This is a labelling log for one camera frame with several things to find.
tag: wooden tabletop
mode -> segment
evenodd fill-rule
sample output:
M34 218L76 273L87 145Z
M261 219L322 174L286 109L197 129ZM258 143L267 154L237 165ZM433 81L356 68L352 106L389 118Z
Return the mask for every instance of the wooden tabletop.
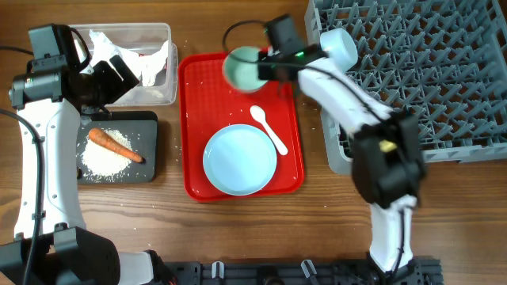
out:
M180 60L220 51L228 26L251 18L290 13L302 36L307 0L3 1L0 44L30 49L28 29L50 22L91 24L165 22ZM265 45L258 27L231 34L231 46ZM29 57L0 51L0 107L11 109L7 90ZM178 101L152 110L160 120L157 178L146 184L79 186L88 230L112 240L120 251L154 249L165 261L202 263L332 261L362 258L372 234L368 205L348 176L331 172L320 107L297 98L306 179L294 194L201 204L183 189ZM0 117L0 244L13 240L21 198L21 135L17 123ZM507 283L507 161L458 165L436 163L421 188L414 215L416 256L441 259L446 284ZM0 276L0 283L9 283Z

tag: clear plastic container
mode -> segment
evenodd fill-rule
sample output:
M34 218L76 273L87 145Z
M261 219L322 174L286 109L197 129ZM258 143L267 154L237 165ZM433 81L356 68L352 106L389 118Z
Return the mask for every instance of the clear plastic container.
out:
M169 52L165 70L157 75L153 86L138 85L128 91L111 106L169 105L174 103L177 94L177 49L171 42L171 29L165 23L132 24L90 24L72 25L84 39L93 56L93 42L90 30L103 32L113 44L142 55L159 51L166 40Z

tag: red tray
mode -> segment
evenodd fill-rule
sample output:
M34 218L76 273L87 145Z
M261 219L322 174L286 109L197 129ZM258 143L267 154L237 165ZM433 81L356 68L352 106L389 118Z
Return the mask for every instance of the red tray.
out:
M262 190L243 197L294 192L303 183L304 167L291 87L286 85L278 92L278 83L268 82L256 93L235 91L222 76L225 57L223 53L193 55L184 59L178 69L186 192L199 202L239 198L221 192L209 182L203 154L208 140L228 125L249 124L264 131L250 115L252 105L265 110L269 125L287 146L288 154L278 154L275 174Z

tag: white paper towel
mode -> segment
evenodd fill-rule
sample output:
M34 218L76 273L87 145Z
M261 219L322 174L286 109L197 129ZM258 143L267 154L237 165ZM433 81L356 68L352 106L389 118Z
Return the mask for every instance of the white paper towel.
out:
M119 55L137 78L142 77L143 86L153 86L157 73L166 65L169 53L168 41L166 41L162 45L162 48L153 55L140 56L137 52L117 47L103 32L94 32L90 30L90 38L94 45L93 56L90 61L92 67L101 60L109 63L109 59L114 55Z

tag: cup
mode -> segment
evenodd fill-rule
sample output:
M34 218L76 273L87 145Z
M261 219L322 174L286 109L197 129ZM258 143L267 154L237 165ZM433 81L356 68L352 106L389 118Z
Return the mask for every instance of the cup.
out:
M351 69L358 59L356 44L343 28L336 28L320 35L320 46L330 54L341 72Z
M259 51L261 49L258 47L240 47L233 50L231 54L237 58L255 62L258 61ZM222 73L229 85L244 93L258 91L267 82L259 79L257 64L242 63L230 55L223 61Z

